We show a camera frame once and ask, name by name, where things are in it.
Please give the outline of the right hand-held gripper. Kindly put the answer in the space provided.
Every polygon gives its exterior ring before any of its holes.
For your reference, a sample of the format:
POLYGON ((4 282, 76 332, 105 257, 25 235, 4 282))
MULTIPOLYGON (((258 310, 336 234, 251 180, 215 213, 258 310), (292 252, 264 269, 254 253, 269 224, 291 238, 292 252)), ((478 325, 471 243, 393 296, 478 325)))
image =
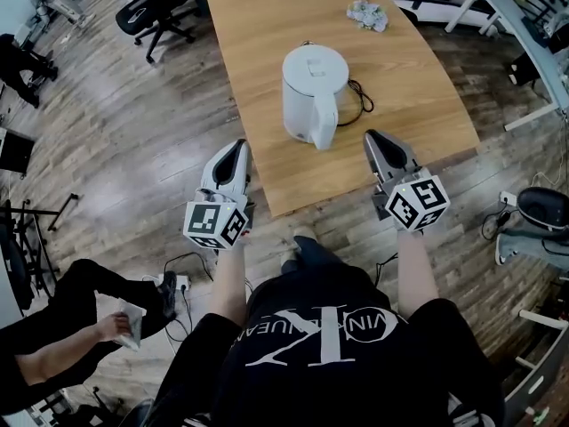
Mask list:
POLYGON ((370 129, 365 132, 364 147, 372 171, 385 181, 372 195, 380 221, 391 217, 399 229, 414 232, 434 224, 448 209, 450 199, 439 177, 426 167, 418 168, 406 142, 370 129), (405 173, 391 179, 398 171, 405 173))

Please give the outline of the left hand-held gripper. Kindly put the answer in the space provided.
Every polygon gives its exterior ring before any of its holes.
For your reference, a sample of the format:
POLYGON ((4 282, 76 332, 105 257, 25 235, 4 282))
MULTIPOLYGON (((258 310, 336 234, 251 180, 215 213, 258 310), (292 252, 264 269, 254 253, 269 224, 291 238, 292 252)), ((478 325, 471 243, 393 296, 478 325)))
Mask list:
POLYGON ((252 227, 255 204, 244 194, 251 180, 251 151, 238 139, 220 149, 205 165, 201 187, 187 202, 182 234, 196 245, 229 250, 252 227))

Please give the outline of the white electric kettle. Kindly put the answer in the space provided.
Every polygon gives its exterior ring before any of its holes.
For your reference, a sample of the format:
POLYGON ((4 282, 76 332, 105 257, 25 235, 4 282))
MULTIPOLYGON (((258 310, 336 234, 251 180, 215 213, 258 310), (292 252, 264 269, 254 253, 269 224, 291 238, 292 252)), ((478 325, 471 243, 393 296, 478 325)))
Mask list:
POLYGON ((332 48, 304 44, 289 52, 282 66, 285 130, 296 140, 329 149, 348 80, 348 63, 332 48))

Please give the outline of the person's right forearm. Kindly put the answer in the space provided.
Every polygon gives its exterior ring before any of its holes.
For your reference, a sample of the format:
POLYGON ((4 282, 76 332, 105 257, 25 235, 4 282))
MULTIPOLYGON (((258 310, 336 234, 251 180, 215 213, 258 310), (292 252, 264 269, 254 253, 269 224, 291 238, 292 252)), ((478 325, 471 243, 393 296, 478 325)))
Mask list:
POLYGON ((398 311, 409 318, 424 304, 439 297, 430 259, 419 232, 397 232, 398 311))

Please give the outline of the person's left forearm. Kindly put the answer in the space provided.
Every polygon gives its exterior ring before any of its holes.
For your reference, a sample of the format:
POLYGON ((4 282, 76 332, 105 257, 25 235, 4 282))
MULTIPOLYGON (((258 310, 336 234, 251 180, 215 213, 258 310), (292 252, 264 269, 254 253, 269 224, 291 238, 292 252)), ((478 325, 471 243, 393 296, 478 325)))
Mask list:
POLYGON ((208 312, 224 317, 238 326, 245 323, 245 261, 244 245, 240 241, 230 250, 219 252, 208 312))

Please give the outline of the person's dark trousers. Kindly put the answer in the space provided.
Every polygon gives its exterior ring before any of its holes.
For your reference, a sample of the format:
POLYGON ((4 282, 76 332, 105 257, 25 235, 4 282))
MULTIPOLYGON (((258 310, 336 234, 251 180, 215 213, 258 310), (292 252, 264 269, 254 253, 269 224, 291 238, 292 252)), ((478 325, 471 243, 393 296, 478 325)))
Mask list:
POLYGON ((348 267, 315 238, 298 235, 293 241, 297 248, 284 257, 280 267, 281 276, 323 278, 348 267))

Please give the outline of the wooden table with white legs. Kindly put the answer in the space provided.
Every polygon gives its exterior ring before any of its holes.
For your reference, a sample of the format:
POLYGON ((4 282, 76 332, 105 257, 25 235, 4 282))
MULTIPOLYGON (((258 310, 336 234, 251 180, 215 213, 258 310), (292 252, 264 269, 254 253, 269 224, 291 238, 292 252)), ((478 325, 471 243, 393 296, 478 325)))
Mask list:
POLYGON ((372 184, 363 138, 376 129, 410 144, 423 165, 473 149, 479 139, 437 56, 392 0, 385 31, 347 16, 356 0, 208 0, 220 50, 260 183, 274 216, 372 184), (339 52, 374 109, 340 128, 327 150, 283 126, 282 64, 306 41, 339 52))

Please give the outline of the black shell chair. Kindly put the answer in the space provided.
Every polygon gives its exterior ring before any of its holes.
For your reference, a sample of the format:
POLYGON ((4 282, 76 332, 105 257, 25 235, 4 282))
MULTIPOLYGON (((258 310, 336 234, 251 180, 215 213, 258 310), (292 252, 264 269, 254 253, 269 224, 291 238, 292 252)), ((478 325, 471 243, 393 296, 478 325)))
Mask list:
POLYGON ((531 224, 549 231, 569 230, 569 197, 557 190, 529 187, 517 195, 517 209, 531 224))

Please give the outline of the white tissue pack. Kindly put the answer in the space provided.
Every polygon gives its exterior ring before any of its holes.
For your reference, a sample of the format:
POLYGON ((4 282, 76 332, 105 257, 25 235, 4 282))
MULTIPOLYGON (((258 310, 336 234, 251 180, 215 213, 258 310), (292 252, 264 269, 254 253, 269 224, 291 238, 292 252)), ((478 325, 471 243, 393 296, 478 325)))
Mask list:
POLYGON ((125 314, 129 321, 130 333, 118 336, 114 342, 133 351, 140 349, 142 320, 147 310, 119 298, 117 309, 125 314))

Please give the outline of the black office chair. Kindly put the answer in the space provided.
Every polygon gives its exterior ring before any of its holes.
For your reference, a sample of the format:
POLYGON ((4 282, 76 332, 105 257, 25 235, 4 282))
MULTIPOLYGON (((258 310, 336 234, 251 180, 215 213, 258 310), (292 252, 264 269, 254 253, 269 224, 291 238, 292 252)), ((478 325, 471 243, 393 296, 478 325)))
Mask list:
POLYGON ((9 199, 0 205, 0 252, 6 265, 12 293, 21 313, 29 310, 36 295, 54 295, 56 274, 47 253, 47 240, 39 227, 39 216, 54 211, 32 210, 25 199, 20 208, 9 199))
POLYGON ((192 29, 180 29, 181 21, 189 15, 199 15, 198 7, 175 13, 188 0, 132 0, 116 14, 116 24, 127 35, 133 36, 133 43, 141 45, 141 40, 153 35, 146 53, 146 61, 155 63, 152 53, 158 41, 165 32, 181 36, 187 43, 192 44, 196 39, 192 29))

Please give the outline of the black printed t-shirt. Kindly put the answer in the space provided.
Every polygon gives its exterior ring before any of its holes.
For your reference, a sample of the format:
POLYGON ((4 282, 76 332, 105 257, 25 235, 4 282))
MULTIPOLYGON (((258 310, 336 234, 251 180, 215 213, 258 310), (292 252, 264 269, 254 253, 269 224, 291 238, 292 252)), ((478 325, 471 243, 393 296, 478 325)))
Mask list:
POLYGON ((147 427, 500 427, 501 385, 453 302, 402 318, 347 264, 272 278, 244 326, 204 315, 181 345, 147 427))

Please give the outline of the white frame desk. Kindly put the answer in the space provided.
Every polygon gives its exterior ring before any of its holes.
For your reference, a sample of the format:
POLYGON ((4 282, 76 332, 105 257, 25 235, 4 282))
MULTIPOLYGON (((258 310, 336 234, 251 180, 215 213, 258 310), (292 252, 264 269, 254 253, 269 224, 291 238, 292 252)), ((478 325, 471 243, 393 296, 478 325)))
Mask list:
MULTIPOLYGON (((451 33, 455 26, 465 16, 476 0, 465 0, 456 14, 450 19, 445 26, 445 32, 451 33)), ((518 128, 519 126, 529 124, 533 120, 543 117, 553 111, 561 111, 565 113, 569 109, 569 92, 561 80, 558 70, 558 63, 554 55, 550 52, 549 48, 542 47, 530 34, 530 31, 525 26, 522 19, 524 13, 521 8, 517 6, 514 0, 485 0, 493 9, 494 14, 488 19, 481 29, 479 34, 483 35, 487 29, 495 22, 499 21, 506 30, 509 30, 517 39, 517 41, 524 48, 525 53, 528 54, 531 63, 535 66, 541 81, 546 86, 551 103, 546 106, 535 110, 525 117, 521 117, 512 123, 504 125, 504 130, 509 132, 518 128)))

